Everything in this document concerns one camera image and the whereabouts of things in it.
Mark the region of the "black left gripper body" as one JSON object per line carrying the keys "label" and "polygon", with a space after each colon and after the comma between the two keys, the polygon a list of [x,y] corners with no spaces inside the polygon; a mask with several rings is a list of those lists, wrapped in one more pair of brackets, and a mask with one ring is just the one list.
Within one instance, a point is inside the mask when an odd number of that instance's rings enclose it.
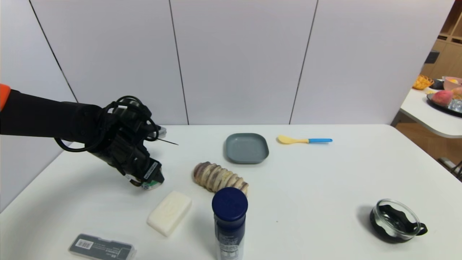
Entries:
{"label": "black left gripper body", "polygon": [[133,143],[123,138],[116,138],[116,169],[135,187],[155,187],[160,183],[154,181],[161,163],[151,158],[141,140]]}

